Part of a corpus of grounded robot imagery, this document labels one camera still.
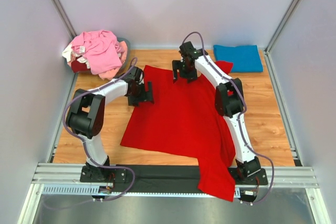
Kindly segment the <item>red t shirt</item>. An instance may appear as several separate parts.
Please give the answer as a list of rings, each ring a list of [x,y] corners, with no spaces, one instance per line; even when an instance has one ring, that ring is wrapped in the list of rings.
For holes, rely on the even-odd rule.
[[[227,123],[215,109],[215,89],[201,75],[188,83],[173,72],[145,66],[154,102],[135,107],[121,140],[124,147],[197,158],[198,188],[233,201],[235,180],[228,168],[236,152]]]

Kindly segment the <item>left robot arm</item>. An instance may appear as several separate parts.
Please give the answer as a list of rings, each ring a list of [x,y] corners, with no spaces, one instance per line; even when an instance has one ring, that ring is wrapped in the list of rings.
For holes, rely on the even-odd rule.
[[[112,179],[119,166],[110,166],[101,140],[105,107],[119,97],[127,97],[129,106],[154,102],[151,81],[144,81],[144,71],[130,67],[123,75],[95,89],[75,91],[65,107],[62,123],[66,131],[78,138],[87,156],[81,182],[104,183]]]

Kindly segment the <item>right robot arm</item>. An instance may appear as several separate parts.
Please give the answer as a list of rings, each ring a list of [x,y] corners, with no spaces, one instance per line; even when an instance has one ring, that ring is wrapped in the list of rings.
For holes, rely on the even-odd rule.
[[[240,79],[233,79],[223,72],[203,49],[196,49],[190,41],[180,45],[180,60],[172,61],[173,82],[179,77],[188,83],[197,80],[200,72],[215,88],[214,106],[229,128],[236,152],[236,177],[248,184],[262,179],[261,164],[250,145],[244,113],[246,103]]]

